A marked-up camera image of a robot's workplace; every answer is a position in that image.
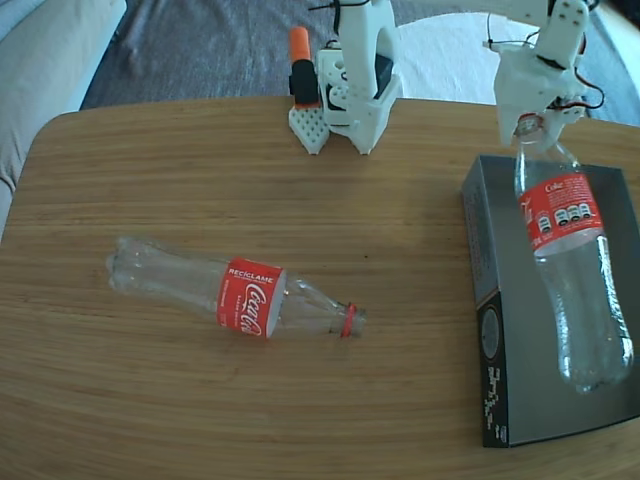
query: black box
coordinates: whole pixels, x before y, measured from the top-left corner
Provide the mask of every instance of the black box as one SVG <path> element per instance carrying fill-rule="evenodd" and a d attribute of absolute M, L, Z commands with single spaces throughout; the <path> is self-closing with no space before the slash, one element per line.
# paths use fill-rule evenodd
<path fill-rule="evenodd" d="M 640 354 L 640 234 L 621 170 L 585 166 L 600 208 L 618 300 Z M 483 445 L 513 447 L 640 415 L 640 368 L 578 394 L 558 372 L 555 318 L 515 198 L 512 158 L 480 156 L 465 180 L 465 221 L 480 339 Z"/>

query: coca-cola logo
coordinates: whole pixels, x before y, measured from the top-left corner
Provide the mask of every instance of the coca-cola logo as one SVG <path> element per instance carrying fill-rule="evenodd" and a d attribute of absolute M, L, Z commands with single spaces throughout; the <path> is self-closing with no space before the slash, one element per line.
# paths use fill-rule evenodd
<path fill-rule="evenodd" d="M 250 283 L 244 292 L 242 312 L 240 312 L 240 329 L 249 335 L 262 335 L 262 327 L 258 321 L 260 306 L 267 303 L 264 290 L 255 283 Z"/>

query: wire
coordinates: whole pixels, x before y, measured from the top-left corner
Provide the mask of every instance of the wire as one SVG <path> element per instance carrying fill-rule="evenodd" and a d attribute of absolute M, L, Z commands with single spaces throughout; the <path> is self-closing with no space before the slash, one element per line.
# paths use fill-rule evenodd
<path fill-rule="evenodd" d="M 528 42 L 529 40 L 531 40 L 533 37 L 535 37 L 539 33 L 540 33 L 540 30 L 538 30 L 537 32 L 531 32 L 529 35 L 527 35 L 526 41 Z"/>
<path fill-rule="evenodd" d="M 339 29 L 340 29 L 340 9 L 341 8 L 347 8 L 347 7 L 362 7 L 363 5 L 366 5 L 367 3 L 369 3 L 371 0 L 363 0 L 360 3 L 348 3 L 346 5 L 341 5 L 340 4 L 341 0 L 333 0 L 331 3 L 328 3 L 326 5 L 319 5 L 317 7 L 310 7 L 309 11 L 310 12 L 314 12 L 316 10 L 323 10 L 325 8 L 333 8 L 336 11 L 335 16 L 333 17 L 333 31 L 336 35 L 340 35 L 339 33 Z"/>
<path fill-rule="evenodd" d="M 535 47 L 533 43 L 529 41 L 529 37 L 526 40 L 500 40 L 496 42 L 493 38 L 491 38 L 491 14 L 487 15 L 487 43 L 489 44 L 489 50 L 493 51 L 492 45 L 500 45 L 503 43 L 511 43 L 511 44 L 521 44 L 521 45 L 529 45 L 530 47 Z"/>
<path fill-rule="evenodd" d="M 602 106 L 604 105 L 604 102 L 607 98 L 606 94 L 604 93 L 604 90 L 602 88 L 600 88 L 598 85 L 595 85 L 591 82 L 589 82 L 588 80 L 586 80 L 582 75 L 580 75 L 578 73 L 578 69 L 575 69 L 575 73 L 576 73 L 576 78 L 580 81 L 580 83 L 582 83 L 583 85 L 586 85 L 589 88 L 593 88 L 594 90 L 597 90 L 598 92 L 600 92 L 600 95 L 602 96 L 600 103 L 598 103 L 597 105 L 589 105 L 586 102 L 571 102 L 568 103 L 567 105 L 562 105 L 562 106 L 551 106 L 549 107 L 549 110 L 567 110 L 569 108 L 573 108 L 573 107 L 584 107 L 587 110 L 597 110 L 599 108 L 602 108 Z"/>

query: plastic bottle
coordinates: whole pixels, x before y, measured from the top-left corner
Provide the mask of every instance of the plastic bottle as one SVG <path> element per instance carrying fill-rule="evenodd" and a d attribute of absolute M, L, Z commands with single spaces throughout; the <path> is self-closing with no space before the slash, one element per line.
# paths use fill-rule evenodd
<path fill-rule="evenodd" d="M 560 374 L 580 393 L 615 384 L 631 371 L 633 344 L 587 177 L 562 145 L 545 148 L 540 117 L 522 118 L 516 137 L 515 192 L 555 313 Z"/>
<path fill-rule="evenodd" d="M 300 330 L 359 336 L 366 320 L 364 311 L 331 300 L 279 267 L 241 258 L 204 258 L 121 237 L 107 269 L 118 292 L 169 301 L 265 338 Z"/>

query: wooden table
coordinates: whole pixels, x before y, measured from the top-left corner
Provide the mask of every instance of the wooden table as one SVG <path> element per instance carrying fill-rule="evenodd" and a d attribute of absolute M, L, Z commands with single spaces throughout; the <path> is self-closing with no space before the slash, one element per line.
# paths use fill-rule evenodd
<path fill-rule="evenodd" d="M 289 99 L 85 111 L 38 136 L 0 248 L 0 478 L 636 478 L 640 424 L 480 446 L 459 188 L 497 147 L 489 107 L 401 101 L 370 157 L 289 132 Z M 566 144 L 622 166 L 638 130 Z M 366 307 L 361 339 L 241 337 L 120 296 L 118 235 L 241 254 Z"/>

